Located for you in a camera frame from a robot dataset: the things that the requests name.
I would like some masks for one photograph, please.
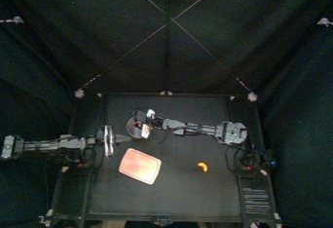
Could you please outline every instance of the black curtain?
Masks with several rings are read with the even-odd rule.
[[[277,209],[291,227],[332,227],[333,28],[319,26],[264,91],[263,126],[280,165]]]

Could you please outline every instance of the white sticker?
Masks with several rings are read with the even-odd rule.
[[[141,135],[145,137],[145,138],[149,138],[150,136],[150,133],[152,133],[152,128],[148,124],[143,124],[142,125],[142,132],[141,132]]]

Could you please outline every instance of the wire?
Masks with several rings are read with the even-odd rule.
[[[210,136],[221,145],[233,147],[234,149],[237,149],[237,150],[240,150],[240,151],[244,151],[244,152],[249,153],[249,150],[245,150],[245,149],[242,149],[241,147],[237,147],[237,146],[234,146],[234,145],[232,145],[232,144],[229,144],[229,143],[222,143],[221,140],[220,140],[214,135],[209,134],[209,136]]]

